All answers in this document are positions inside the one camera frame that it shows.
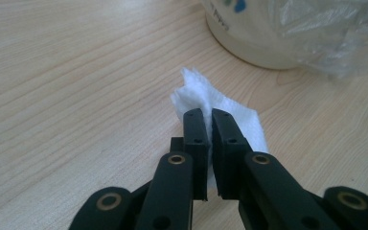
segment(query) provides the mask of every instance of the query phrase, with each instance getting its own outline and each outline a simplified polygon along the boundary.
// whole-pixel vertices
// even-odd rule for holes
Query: wood grain
[[[198,1],[0,0],[0,229],[67,229],[95,191],[149,181],[182,133],[169,98],[182,67],[258,110],[271,153],[307,190],[368,195],[368,73],[247,64]],[[209,197],[194,229],[243,229],[236,202]]]

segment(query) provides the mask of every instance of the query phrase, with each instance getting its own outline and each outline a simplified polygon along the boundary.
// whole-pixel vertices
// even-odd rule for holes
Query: table surface
[[[305,189],[368,195],[368,72],[248,64],[217,43],[199,1],[0,0],[0,229],[67,229],[94,192],[151,180],[182,135],[170,100],[182,67],[256,109]],[[237,202],[208,194],[193,229],[243,229]]]

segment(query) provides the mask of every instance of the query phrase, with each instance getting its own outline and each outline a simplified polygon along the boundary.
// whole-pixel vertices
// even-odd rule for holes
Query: plastic bag
[[[287,61],[284,68],[302,66],[346,76],[368,66],[368,0],[201,2],[228,37],[252,48],[258,57],[271,53],[267,60]],[[228,37],[217,38],[226,46]]]

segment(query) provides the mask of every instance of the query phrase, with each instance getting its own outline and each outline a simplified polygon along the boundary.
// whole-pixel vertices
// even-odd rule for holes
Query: white cloth
[[[204,116],[210,146],[212,146],[212,109],[226,111],[232,114],[241,129],[241,133],[254,151],[268,152],[265,134],[259,121],[259,115],[255,110],[225,97],[196,69],[191,71],[183,68],[181,74],[184,77],[184,86],[175,89],[171,94],[172,104],[175,106],[175,111],[181,122],[184,113],[194,108],[200,108]]]

